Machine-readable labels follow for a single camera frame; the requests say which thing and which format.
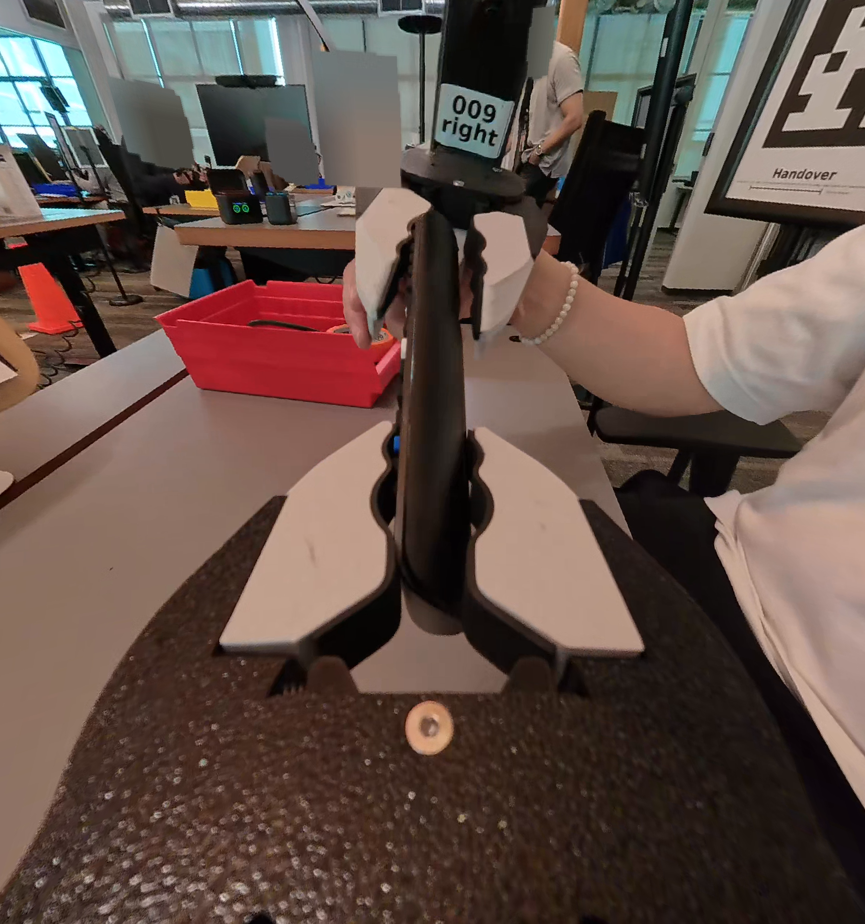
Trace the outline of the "black office chair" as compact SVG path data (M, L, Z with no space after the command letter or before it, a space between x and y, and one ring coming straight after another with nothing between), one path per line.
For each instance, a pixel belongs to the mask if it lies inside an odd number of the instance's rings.
M601 110L587 118L576 154L549 214L558 232L558 260L574 263L596 283L614 219L638 176L644 130L611 122Z

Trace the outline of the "small black display device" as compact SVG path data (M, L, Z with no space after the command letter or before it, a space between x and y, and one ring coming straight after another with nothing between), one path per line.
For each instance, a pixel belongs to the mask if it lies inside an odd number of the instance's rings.
M258 225L264 222L262 200L248 191L216 194L220 220L225 225Z

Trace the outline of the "black remote control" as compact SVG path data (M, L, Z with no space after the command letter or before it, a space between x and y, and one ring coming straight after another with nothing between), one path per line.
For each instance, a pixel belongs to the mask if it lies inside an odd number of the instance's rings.
M460 617L471 541L458 244L436 211L414 226L394 536L406 588Z

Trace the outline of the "person's white shirt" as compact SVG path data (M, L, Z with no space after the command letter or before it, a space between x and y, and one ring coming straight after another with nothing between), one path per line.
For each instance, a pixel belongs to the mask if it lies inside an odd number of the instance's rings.
M684 325L723 409L831 414L773 485L706 504L750 629L865 809L865 225Z

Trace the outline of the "person's right hand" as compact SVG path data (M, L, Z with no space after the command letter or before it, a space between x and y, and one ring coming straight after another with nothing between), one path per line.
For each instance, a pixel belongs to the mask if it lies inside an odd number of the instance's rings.
M571 282L570 266L540 250L508 326L528 339L541 335L565 306ZM365 307L357 294L354 260L343 273L343 309L354 342L362 350L369 349L372 335Z

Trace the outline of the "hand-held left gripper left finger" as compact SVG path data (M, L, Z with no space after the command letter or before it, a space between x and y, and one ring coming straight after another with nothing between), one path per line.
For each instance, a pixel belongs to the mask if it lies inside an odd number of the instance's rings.
M361 433L280 499L219 638L225 653L285 656L303 667L334 656L352 668L392 640L401 585L379 498L393 472L393 430L378 423Z

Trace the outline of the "orange traffic cone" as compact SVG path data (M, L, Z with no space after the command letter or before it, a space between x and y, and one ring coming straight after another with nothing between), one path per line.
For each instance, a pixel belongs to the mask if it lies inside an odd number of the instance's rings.
M23 265L18 273L35 315L28 324L30 332L54 336L82 327L67 293L42 263Z

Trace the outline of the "framed marker sign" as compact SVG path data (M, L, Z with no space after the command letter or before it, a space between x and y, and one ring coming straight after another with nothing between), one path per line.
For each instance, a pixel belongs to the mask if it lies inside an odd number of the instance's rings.
M865 1L790 3L706 212L865 224Z

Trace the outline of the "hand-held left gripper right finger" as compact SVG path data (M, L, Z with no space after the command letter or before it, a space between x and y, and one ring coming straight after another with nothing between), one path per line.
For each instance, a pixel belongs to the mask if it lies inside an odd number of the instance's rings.
M493 431L469 436L471 510L465 636L509 675L536 658L557 679L573 658L645 652L577 494Z

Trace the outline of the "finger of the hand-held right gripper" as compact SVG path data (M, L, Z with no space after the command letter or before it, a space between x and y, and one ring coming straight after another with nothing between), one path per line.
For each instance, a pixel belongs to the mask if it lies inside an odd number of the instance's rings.
M471 327L477 344L489 344L508 325L537 254L522 214L491 212L471 219L465 263L471 270Z
M356 223L356 290L369 330L382 320L407 272L415 223L432 208L414 191L385 188Z

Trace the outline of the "person's right forearm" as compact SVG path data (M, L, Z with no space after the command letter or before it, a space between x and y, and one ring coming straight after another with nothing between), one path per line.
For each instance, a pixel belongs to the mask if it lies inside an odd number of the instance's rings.
M702 384L683 320L623 300L588 281L540 350L576 383L619 408L658 418L724 407Z

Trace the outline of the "black metal stand leg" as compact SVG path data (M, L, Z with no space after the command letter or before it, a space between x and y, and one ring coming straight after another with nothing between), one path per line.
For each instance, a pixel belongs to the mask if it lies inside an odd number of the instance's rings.
M682 53L693 9L692 1L676 1L667 16L645 120L645 145L641 167L632 194L632 223L625 259L613 294L632 299L656 217L659 197L653 193L661 149Z

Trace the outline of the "red plastic bin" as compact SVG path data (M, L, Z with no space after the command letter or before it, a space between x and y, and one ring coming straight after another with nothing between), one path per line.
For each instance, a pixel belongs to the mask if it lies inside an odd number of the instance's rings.
M339 284L244 281L157 317L196 387L372 408L401 366L387 329L368 350L348 331Z

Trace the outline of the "black monitor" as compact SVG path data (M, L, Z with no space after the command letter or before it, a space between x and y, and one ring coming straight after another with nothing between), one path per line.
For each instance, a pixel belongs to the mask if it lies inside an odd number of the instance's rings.
M196 84L195 88L213 151L213 163L218 167L233 167L244 155L267 159L267 118L298 122L312 138L303 84L258 88Z

